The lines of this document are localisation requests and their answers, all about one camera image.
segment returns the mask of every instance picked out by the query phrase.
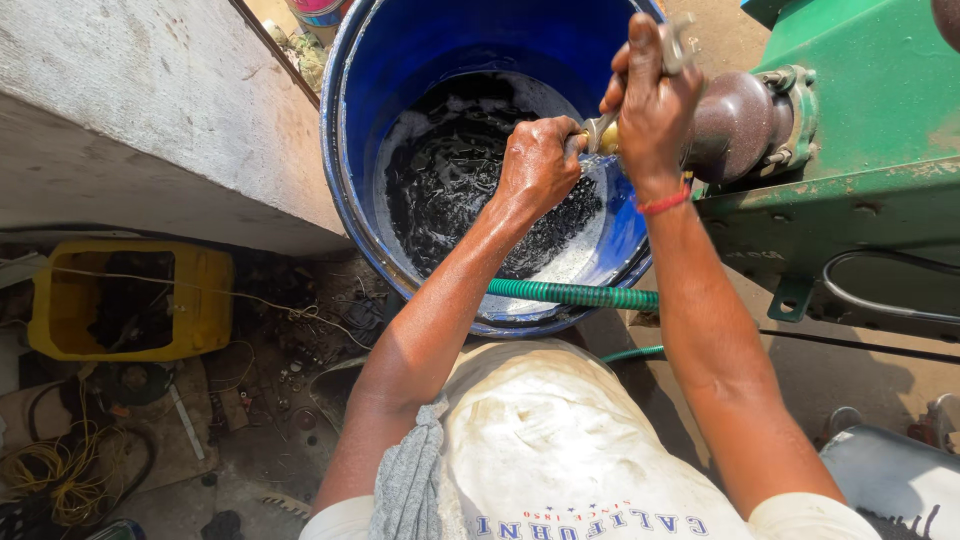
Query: green machine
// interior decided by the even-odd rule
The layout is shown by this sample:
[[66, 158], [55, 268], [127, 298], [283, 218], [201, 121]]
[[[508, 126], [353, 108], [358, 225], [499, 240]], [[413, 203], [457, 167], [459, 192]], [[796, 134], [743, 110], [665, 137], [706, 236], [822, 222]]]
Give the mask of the green machine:
[[686, 166], [768, 315], [960, 337], [960, 2], [743, 0], [772, 30], [717, 77]]

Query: red thread bracelet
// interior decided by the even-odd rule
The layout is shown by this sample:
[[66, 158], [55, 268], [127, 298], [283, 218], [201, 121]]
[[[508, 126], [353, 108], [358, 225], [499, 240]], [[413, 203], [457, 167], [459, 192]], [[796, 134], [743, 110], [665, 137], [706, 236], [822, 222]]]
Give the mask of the red thread bracelet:
[[649, 203], [637, 205], [636, 209], [643, 215], [654, 215], [666, 209], [675, 207], [676, 205], [690, 198], [690, 184], [687, 184], [686, 182], [683, 182], [683, 184], [684, 188], [680, 191], [680, 193], [674, 193], [669, 197], [664, 197], [657, 201], [651, 201]]

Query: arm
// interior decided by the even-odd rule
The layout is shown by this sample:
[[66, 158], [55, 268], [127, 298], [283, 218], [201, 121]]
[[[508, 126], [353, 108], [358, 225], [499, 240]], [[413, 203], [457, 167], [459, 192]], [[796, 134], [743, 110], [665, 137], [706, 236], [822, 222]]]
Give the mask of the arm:
[[490, 280], [534, 222], [580, 179], [586, 138], [570, 118], [523, 122], [507, 140], [500, 184], [472, 228], [377, 340], [314, 510], [370, 495], [383, 453], [443, 388]]
[[[677, 193], [680, 143], [704, 85], [695, 67], [662, 77], [660, 34], [630, 21], [601, 110], [622, 103], [620, 149], [641, 201]], [[690, 202], [647, 217], [660, 289], [663, 346], [697, 425], [745, 519], [781, 493], [843, 495], [787, 412], [754, 321]]]

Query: blue plastic drum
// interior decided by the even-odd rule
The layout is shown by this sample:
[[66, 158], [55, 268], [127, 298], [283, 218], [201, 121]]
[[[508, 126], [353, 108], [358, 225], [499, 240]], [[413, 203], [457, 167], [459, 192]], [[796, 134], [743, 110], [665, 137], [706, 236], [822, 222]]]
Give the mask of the blue plastic drum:
[[[518, 72], [556, 89], [582, 118], [597, 116], [610, 60], [637, 11], [663, 21], [651, 0], [356, 0], [324, 74], [320, 132], [324, 172], [358, 249], [406, 299], [423, 278], [392, 253], [374, 210], [377, 150], [398, 116], [431, 86], [475, 71]], [[563, 282], [629, 287], [650, 266], [646, 226], [630, 183], [608, 167], [602, 232], [586, 266]], [[590, 309], [537, 305], [481, 308], [471, 331], [535, 337], [559, 331]]]

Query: concrete wall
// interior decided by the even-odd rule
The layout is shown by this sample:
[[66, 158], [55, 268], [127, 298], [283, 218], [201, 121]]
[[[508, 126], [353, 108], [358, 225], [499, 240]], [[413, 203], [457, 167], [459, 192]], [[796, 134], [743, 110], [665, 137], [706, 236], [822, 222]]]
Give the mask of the concrete wall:
[[343, 249], [317, 119], [227, 0], [0, 2], [0, 229]]

